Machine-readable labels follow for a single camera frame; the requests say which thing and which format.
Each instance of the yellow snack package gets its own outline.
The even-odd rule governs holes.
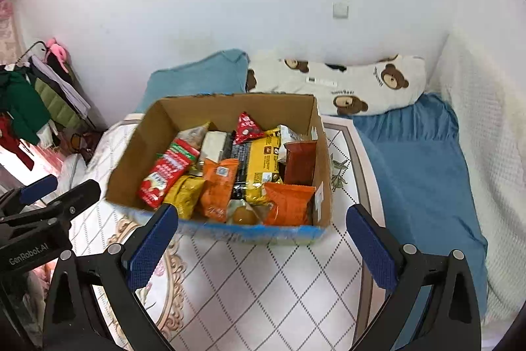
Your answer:
[[[177,209],[179,219],[188,220],[194,212],[204,182],[202,177],[183,175],[170,188],[162,202],[172,204]]]
[[[265,131],[260,139],[232,146],[232,158],[239,159],[232,199],[244,199],[249,204],[267,202],[265,182],[281,183],[278,154],[281,146],[279,128]]]

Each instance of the pink floral curtain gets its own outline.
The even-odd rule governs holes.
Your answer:
[[[13,16],[13,0],[0,0],[0,64],[17,61],[22,54]]]

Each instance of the white label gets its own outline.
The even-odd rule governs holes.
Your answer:
[[[318,222],[322,219],[322,202],[323,202],[323,182],[314,194],[314,206],[318,215]]]
[[[228,176],[228,168],[226,168],[226,167],[217,167],[216,174],[218,176],[227,177]]]
[[[323,87],[337,88],[338,83],[336,81],[329,81],[328,79],[315,78],[314,76],[307,76],[307,84],[321,85]]]

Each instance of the diamond pattern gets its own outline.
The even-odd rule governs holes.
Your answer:
[[[134,125],[103,136],[86,179],[106,189]],[[333,193],[333,224],[311,246],[254,246],[177,236],[186,265],[184,325],[171,343],[179,350],[278,351],[340,350],[352,345],[358,310],[361,257],[345,228],[347,207],[358,200],[347,144],[338,130],[326,129],[329,152],[338,162],[344,188]],[[103,251],[122,217],[100,201],[74,220],[75,253]],[[109,314],[97,291],[106,320]],[[126,345],[116,337],[120,346]]]

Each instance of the bear print pillow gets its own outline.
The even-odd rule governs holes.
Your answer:
[[[395,56],[375,64],[343,66],[302,60],[254,59],[247,92],[314,94],[328,115],[376,115],[417,101],[425,87],[425,62]]]

